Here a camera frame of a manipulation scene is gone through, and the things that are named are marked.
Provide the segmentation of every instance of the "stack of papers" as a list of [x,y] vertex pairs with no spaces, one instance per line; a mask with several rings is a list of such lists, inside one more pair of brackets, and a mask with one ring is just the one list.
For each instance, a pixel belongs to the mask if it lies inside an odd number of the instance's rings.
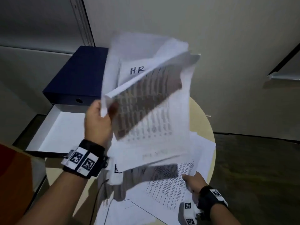
[[[95,224],[142,225],[156,218],[169,225],[180,224],[180,204],[193,197],[181,175],[199,172],[207,181],[216,145],[196,132],[189,132],[189,139],[188,162],[138,167],[124,173],[121,186],[106,185],[108,197],[101,201]],[[121,201],[114,200],[117,195]]]
[[187,161],[190,83],[199,57],[170,37],[121,33],[113,38],[101,99],[106,107],[113,101],[120,105],[107,153],[119,172]]

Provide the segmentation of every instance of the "person's left hand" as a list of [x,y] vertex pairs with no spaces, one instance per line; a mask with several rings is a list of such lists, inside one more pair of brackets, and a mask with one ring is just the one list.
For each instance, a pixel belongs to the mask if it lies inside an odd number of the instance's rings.
[[85,114],[84,139],[106,147],[112,135],[112,119],[117,114],[118,108],[117,102],[112,103],[107,115],[101,117],[101,101],[95,100]]

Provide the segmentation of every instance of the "forearm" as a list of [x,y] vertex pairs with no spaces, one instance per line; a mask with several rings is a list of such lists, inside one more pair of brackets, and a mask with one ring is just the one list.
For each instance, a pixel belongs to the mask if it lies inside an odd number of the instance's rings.
[[17,225],[66,224],[73,215],[87,179],[62,172]]
[[215,204],[210,210],[213,225],[241,225],[232,213],[222,204]]

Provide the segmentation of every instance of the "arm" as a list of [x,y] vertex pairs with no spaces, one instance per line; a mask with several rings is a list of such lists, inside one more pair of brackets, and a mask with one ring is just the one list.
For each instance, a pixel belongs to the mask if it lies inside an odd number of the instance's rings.
[[[112,134],[111,119],[117,113],[118,105],[113,103],[105,117],[100,116],[100,109],[100,100],[96,100],[86,112],[85,139],[105,147]],[[17,225],[66,224],[75,210],[86,183],[85,178],[62,172]]]
[[[199,193],[200,190],[208,185],[202,175],[196,172],[195,176],[182,175],[186,184],[193,193]],[[210,219],[213,225],[241,225],[232,213],[222,204],[214,204],[210,210]]]

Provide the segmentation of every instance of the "hand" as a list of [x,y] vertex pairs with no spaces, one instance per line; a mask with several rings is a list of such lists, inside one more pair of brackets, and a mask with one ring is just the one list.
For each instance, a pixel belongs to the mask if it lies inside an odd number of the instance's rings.
[[202,175],[198,172],[194,176],[191,175],[182,175],[183,180],[186,182],[186,184],[191,188],[193,193],[198,193],[200,190],[207,185]]
[[106,147],[112,136],[112,119],[117,114],[118,107],[117,102],[112,103],[108,108],[107,115],[101,117],[101,101],[95,100],[85,114],[84,139]]

